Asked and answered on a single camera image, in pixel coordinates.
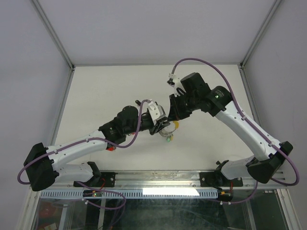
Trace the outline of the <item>large grey keyring yellow handle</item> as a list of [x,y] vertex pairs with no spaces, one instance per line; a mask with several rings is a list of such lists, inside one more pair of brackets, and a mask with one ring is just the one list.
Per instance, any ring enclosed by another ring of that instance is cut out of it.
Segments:
[[162,129],[159,134],[166,140],[167,137],[174,137],[174,132],[177,131],[178,128],[179,122],[173,121],[170,126]]

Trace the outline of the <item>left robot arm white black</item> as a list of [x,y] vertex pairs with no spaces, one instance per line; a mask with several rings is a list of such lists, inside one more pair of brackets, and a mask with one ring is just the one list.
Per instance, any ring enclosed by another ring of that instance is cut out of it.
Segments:
[[112,148],[125,149],[133,144],[139,132],[149,131],[154,135],[170,125],[162,107],[142,112],[141,108],[126,106],[110,122],[78,140],[57,146],[32,146],[24,167],[35,192],[42,191],[59,182],[81,182],[86,186],[96,186],[101,172],[93,161],[71,164],[71,161],[97,151]]

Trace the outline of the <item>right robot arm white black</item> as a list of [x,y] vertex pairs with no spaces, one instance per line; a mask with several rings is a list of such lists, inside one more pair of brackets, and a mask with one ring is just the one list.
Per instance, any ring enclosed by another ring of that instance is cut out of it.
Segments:
[[293,150],[290,142],[280,142],[251,121],[240,107],[235,106],[225,87],[210,89],[199,73],[194,72],[182,79],[170,74],[167,83],[174,88],[174,93],[169,96],[169,121],[188,118],[195,110],[209,113],[227,125],[253,153],[249,158],[219,163],[214,171],[217,184],[226,185],[238,177],[252,177],[266,184]]

